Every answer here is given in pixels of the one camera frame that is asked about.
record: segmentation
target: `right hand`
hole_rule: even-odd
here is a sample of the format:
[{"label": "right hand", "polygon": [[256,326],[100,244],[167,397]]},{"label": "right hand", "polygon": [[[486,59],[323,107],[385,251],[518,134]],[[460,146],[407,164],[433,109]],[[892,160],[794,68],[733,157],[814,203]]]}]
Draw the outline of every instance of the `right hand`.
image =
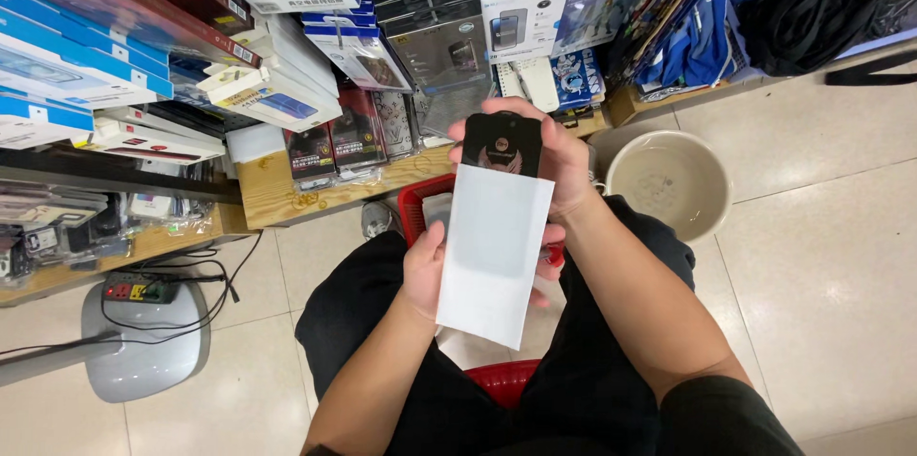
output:
[{"label": "right hand", "polygon": [[[548,216],[564,216],[595,192],[589,182],[589,148],[586,143],[572,136],[560,123],[520,97],[491,98],[480,105],[485,114],[501,110],[515,112],[523,117],[541,121],[541,161],[538,177],[554,180],[554,195]],[[465,120],[449,127],[449,137],[461,141],[465,138]],[[454,164],[461,163],[461,146],[449,151],[448,157]]]}]

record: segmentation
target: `red plastic stool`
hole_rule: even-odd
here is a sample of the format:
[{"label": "red plastic stool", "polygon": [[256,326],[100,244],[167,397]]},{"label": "red plastic stool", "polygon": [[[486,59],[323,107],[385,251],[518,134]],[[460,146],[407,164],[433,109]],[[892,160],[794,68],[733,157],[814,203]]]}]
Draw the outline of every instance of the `red plastic stool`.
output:
[{"label": "red plastic stool", "polygon": [[465,375],[487,391],[493,402],[506,409],[519,407],[522,389],[541,360],[511,361],[465,370]]}]

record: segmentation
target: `white paper envelope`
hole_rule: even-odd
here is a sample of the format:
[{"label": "white paper envelope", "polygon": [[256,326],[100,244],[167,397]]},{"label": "white paper envelope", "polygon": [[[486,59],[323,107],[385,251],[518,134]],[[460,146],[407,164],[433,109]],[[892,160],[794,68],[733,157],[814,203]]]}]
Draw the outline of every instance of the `white paper envelope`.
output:
[{"label": "white paper envelope", "polygon": [[459,164],[437,323],[518,350],[554,182]]}]

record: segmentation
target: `person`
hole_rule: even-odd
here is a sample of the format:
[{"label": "person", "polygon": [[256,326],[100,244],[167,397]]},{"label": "person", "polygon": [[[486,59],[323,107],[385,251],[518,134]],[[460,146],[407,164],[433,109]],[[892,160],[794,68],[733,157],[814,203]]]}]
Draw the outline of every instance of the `person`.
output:
[{"label": "person", "polygon": [[[567,306],[547,354],[517,409],[493,403],[434,338],[442,224],[408,250],[391,217],[369,218],[378,235],[296,326],[320,401],[302,454],[801,454],[695,298],[691,249],[602,198],[586,144],[528,102],[482,109],[542,121],[539,177],[555,181],[543,242],[566,239],[554,276]],[[463,122],[449,133],[462,140]]]}]

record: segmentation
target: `left hand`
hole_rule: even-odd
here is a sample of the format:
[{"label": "left hand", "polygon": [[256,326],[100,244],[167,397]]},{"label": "left hand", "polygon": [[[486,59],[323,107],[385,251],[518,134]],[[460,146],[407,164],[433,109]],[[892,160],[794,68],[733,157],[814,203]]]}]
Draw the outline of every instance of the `left hand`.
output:
[{"label": "left hand", "polygon": [[[564,227],[547,224],[544,226],[541,246],[562,241],[566,235]],[[439,285],[443,276],[443,261],[446,258],[446,245],[443,243],[445,236],[446,228],[443,222],[435,221],[427,232],[417,238],[414,246],[405,255],[405,284],[402,286],[402,293],[421,317],[433,322],[437,320]],[[535,273],[548,281],[556,281],[560,277],[559,268],[542,261],[535,267]],[[534,288],[529,303],[541,308],[548,305],[547,298]]]}]

